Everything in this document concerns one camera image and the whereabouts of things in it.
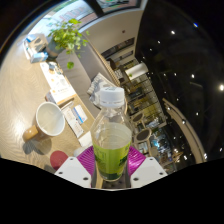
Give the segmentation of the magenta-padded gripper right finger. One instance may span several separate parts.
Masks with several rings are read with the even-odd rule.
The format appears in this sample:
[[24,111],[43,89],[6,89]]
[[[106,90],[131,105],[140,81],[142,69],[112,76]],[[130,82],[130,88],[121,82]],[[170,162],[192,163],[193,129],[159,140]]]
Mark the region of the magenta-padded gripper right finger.
[[140,188],[167,176],[154,157],[146,157],[134,147],[129,150],[127,173],[131,188]]

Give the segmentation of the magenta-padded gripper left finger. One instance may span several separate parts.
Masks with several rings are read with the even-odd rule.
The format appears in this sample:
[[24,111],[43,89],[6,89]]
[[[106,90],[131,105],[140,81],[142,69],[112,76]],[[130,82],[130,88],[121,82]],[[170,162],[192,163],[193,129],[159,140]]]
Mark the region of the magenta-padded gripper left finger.
[[55,175],[81,187],[93,188],[97,179],[93,147],[85,149],[77,157],[69,157]]

